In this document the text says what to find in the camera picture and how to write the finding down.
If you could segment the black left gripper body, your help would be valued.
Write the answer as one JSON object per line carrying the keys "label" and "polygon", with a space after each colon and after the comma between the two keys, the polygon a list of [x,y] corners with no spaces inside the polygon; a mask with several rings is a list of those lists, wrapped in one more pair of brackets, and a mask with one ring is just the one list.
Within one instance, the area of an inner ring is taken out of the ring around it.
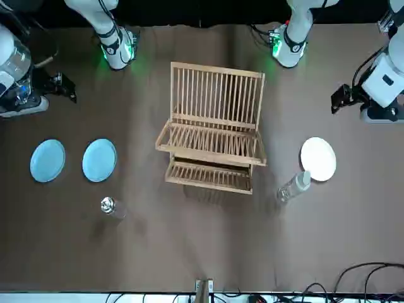
{"label": "black left gripper body", "polygon": [[358,83],[356,86],[356,102],[362,106],[369,106],[370,98],[362,88],[362,83]]}

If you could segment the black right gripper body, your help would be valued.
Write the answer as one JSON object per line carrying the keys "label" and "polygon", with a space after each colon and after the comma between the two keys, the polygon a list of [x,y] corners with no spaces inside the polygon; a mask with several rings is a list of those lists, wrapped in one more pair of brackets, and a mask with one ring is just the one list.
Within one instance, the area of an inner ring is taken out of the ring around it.
{"label": "black right gripper body", "polygon": [[32,89],[37,95],[60,95],[60,73],[51,76],[48,73],[32,73]]}

